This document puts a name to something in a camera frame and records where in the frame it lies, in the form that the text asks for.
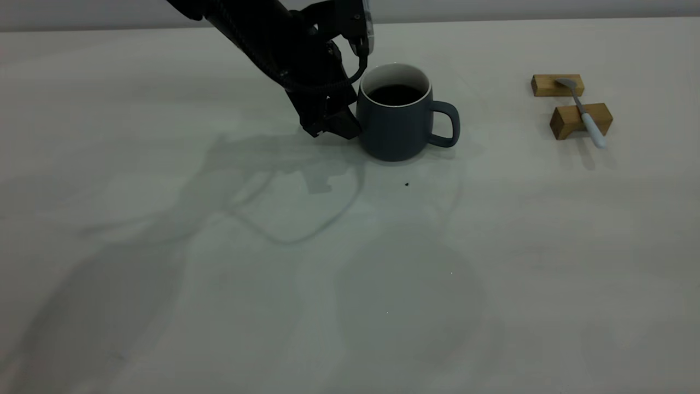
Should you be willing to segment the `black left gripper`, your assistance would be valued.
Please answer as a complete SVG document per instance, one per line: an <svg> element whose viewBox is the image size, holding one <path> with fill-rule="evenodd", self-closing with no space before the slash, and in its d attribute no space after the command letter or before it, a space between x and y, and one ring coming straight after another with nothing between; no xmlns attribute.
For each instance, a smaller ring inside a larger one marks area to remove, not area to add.
<svg viewBox="0 0 700 394"><path fill-rule="evenodd" d="M314 63L305 68L305 78L293 76L297 83L307 87L318 87L347 80L347 72L342 65L342 53L334 42L323 45L321 56L313 57ZM304 93L285 90L294 109L299 115L302 129L312 137L329 132L352 140L363 131L350 105L357 102L358 95L352 86L332 92Z"/></svg>

